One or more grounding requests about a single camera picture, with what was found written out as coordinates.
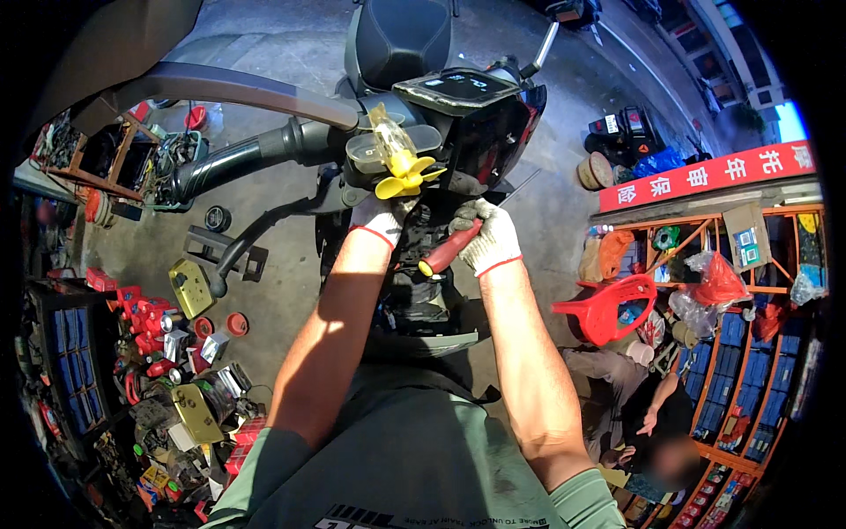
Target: gold metal plate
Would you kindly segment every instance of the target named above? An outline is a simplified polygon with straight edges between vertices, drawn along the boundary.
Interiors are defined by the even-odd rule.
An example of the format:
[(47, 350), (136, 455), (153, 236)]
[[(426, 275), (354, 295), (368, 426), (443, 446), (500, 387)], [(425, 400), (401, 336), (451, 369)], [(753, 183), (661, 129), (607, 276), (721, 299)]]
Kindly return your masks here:
[(203, 400), (200, 388), (184, 384), (171, 389), (170, 395), (182, 423), (197, 444), (223, 441), (223, 433)]
[(197, 263), (179, 259), (168, 270), (168, 276), (179, 306), (189, 319), (198, 317), (217, 301), (209, 292), (203, 267)]

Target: green t-shirt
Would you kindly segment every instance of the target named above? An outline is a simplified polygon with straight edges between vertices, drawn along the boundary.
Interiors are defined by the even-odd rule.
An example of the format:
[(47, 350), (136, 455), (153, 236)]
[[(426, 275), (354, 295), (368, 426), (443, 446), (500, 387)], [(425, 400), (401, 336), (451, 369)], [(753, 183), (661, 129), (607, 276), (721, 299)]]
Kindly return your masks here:
[(371, 375), (357, 373), (321, 450), (264, 429), (205, 527), (625, 527), (597, 469), (547, 494), (502, 423), (445, 377)]

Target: scooter seat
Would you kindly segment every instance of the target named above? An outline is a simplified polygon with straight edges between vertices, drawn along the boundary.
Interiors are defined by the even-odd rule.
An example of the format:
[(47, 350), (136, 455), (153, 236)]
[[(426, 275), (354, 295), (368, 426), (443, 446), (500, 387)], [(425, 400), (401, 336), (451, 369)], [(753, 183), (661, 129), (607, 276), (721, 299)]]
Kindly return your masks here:
[(366, 0), (355, 51), (361, 78), (372, 88), (443, 69), (448, 60), (450, 11), (443, 0)]

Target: red screwdriver handle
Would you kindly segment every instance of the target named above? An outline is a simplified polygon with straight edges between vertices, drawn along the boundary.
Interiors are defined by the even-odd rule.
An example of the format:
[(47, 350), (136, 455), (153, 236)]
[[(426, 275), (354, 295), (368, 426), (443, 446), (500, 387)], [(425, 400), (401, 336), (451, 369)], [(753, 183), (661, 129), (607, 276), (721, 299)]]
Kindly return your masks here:
[(437, 248), (430, 251), (426, 257), (420, 259), (420, 271), (427, 276), (441, 273), (447, 269), (453, 259), (470, 243), (470, 240), (479, 234), (481, 219), (473, 219), (473, 227), (470, 229), (456, 229), (453, 234), (447, 237)]

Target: concrete floor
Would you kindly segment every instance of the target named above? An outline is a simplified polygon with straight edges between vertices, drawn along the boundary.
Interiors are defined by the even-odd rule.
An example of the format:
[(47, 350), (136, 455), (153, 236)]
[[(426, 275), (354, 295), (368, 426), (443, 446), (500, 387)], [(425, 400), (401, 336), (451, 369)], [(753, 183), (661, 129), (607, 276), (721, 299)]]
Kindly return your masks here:
[[(618, 0), (607, 1), (609, 22), (636, 28), (632, 39), (642, 41), (636, 49), (666, 48), (654, 30)], [(195, 29), (168, 60), (263, 75), (329, 96), (343, 74), (343, 46), (353, 7), (337, 0), (206, 0)], [(455, 20), (455, 50), (481, 65), (506, 53), (525, 63), (534, 57), (546, 28), (540, 14), (516, 0), (464, 0)], [(599, 46), (590, 32), (559, 32), (545, 68), (535, 76), (536, 82), (547, 85), (547, 109), (518, 167), (508, 176), (519, 185), (536, 169), (542, 170), (506, 209), (516, 225), (541, 313), (559, 346), (579, 342), (549, 306), (578, 292), (576, 270), (585, 229), (588, 217), (598, 210), (596, 194), (583, 190), (574, 177), (576, 165), (586, 155), (582, 148), (586, 125), (625, 104), (649, 102), (665, 135), (683, 153), (691, 153), (690, 145), (685, 148), (681, 143), (692, 129), (670, 96), (638, 66), (632, 70), (629, 64), (634, 65), (635, 59), (610, 36), (602, 40)], [(654, 61), (652, 55), (644, 53), (645, 60)], [(680, 100), (686, 113), (707, 121), (704, 104), (690, 89), (692, 81), (678, 75), (680, 64), (670, 64), (666, 72), (653, 69), (665, 84), (681, 85), (673, 91), (676, 97), (684, 96)], [(152, 122), (179, 130), (186, 110), (182, 104), (157, 111)], [(220, 121), (208, 135), (212, 150), (281, 126), (287, 116), (223, 104), (216, 118)], [(173, 300), (167, 270), (179, 259), (187, 228), (202, 225), (208, 207), (228, 208), (233, 214), (230, 234), (237, 234), (266, 209), (313, 193), (315, 175), (314, 168), (284, 163), (201, 196), (184, 215), (147, 211), (138, 223), (121, 219), (109, 230), (88, 226), (83, 267), (101, 266), (121, 284), (139, 284), (145, 295)], [(287, 219), (263, 235), (258, 245), (270, 251), (263, 279), (258, 284), (230, 283), (229, 294), (206, 316), (219, 328), (232, 311), (249, 318), (250, 333), (233, 340), (224, 360), (239, 361), (254, 383), (272, 385), (285, 352), (316, 302), (320, 278), (313, 220)], [(462, 263), (453, 268), (459, 290), (478, 297), (478, 283), (470, 270)], [(490, 340), (470, 350), (469, 362), (476, 394), (487, 384), (496, 384)], [(259, 388), (251, 396), (267, 400), (269, 393)], [(504, 416), (501, 404), (491, 412)]]

